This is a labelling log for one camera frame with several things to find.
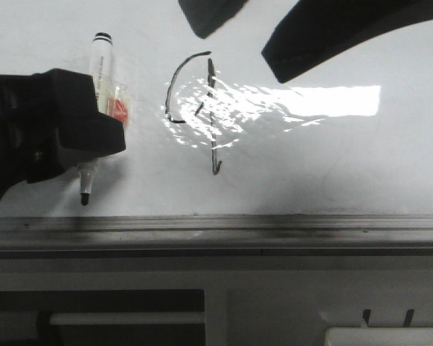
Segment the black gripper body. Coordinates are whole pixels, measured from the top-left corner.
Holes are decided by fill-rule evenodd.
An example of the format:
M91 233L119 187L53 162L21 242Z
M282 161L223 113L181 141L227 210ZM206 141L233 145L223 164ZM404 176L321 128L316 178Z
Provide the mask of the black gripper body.
M61 116L55 74L0 75L0 200L13 185L54 178Z

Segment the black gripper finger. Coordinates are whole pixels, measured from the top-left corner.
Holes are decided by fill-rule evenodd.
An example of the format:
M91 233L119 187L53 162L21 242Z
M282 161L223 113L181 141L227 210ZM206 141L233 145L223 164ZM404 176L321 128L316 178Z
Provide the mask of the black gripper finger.
M433 20L433 1L298 1L261 51L286 83L354 46Z
M53 179L79 163L126 150L123 124L98 111L92 77L63 69L32 74L37 102L26 145L29 183Z

